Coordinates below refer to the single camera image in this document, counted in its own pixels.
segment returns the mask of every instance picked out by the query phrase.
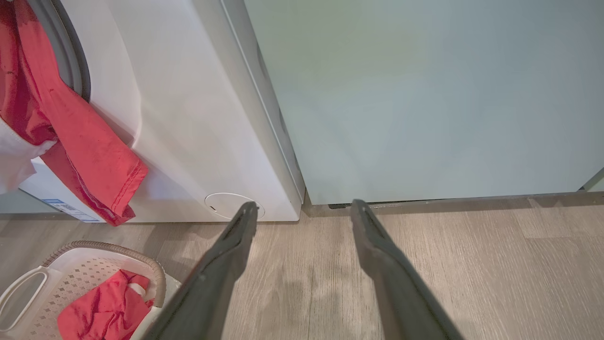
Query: red cloth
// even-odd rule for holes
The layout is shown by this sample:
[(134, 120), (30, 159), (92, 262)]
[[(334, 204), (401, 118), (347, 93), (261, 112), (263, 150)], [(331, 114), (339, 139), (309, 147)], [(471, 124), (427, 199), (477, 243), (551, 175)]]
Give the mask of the red cloth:
[(0, 117), (34, 145), (82, 202), (116, 226), (134, 217), (128, 202), (147, 166), (59, 76), (54, 52), (26, 0), (0, 0)]
[(129, 283), (145, 290), (149, 279), (120, 269), (100, 286), (65, 307), (57, 318), (63, 340), (128, 340), (149, 312), (152, 302)]

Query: wooden floor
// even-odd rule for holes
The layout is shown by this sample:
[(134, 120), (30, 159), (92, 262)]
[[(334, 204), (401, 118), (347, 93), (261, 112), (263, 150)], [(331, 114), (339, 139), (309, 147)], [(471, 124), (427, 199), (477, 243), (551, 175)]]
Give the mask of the wooden floor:
[[(467, 339), (604, 339), (604, 197), (437, 201), (375, 209)], [(110, 227), (0, 216), (0, 291), (73, 240), (119, 244), (184, 280), (224, 224)], [(306, 205), (257, 228), (224, 339), (379, 339), (348, 209)]]

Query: washing machine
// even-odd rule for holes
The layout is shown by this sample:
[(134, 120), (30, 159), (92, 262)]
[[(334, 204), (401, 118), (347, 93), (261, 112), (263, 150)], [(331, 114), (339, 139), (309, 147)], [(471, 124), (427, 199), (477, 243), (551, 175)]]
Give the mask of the washing machine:
[[(149, 167), (129, 222), (300, 217), (304, 181), (242, 0), (29, 0), (63, 81)], [(20, 188), (101, 218), (46, 167)]]

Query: white laundry basket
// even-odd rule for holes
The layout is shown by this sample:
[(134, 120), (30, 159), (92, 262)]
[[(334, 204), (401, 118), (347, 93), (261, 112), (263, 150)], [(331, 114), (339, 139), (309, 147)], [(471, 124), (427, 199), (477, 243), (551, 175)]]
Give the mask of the white laundry basket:
[(167, 276), (157, 261), (134, 250), (76, 241), (22, 275), (0, 296), (0, 340), (61, 339), (57, 328), (59, 313), (120, 269), (147, 277), (149, 286), (144, 300), (155, 299), (131, 337), (140, 339), (180, 283)]

